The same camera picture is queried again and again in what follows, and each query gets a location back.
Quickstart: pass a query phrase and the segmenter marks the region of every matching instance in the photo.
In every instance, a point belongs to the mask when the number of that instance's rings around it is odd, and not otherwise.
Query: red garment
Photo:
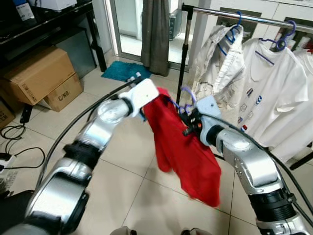
[[[173,168],[180,178],[181,188],[192,198],[216,207],[220,204],[221,169],[211,149],[195,134],[185,137],[186,126],[181,122],[167,90],[158,88],[160,95],[144,106],[152,128],[158,167],[169,172]]]

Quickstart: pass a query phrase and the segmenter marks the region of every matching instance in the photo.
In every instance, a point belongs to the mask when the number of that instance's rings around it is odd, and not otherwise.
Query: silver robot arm
[[[197,112],[221,118],[214,97],[196,103]],[[301,216],[292,207],[279,171],[272,158],[238,132],[201,116],[200,140],[213,145],[235,168],[256,213],[256,225],[263,235],[310,235]]]
[[[4,234],[65,235],[75,231],[89,198],[86,187],[114,128],[124,118],[135,117],[157,96],[153,82],[145,79],[118,99],[101,103],[74,143],[64,147],[66,154],[35,191],[24,223]]]

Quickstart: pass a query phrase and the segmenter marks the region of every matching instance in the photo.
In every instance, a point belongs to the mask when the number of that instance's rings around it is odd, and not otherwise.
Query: white box
[[[64,8],[77,4],[77,0],[30,0],[32,6],[37,2],[37,7],[47,8],[54,11],[61,11]]]

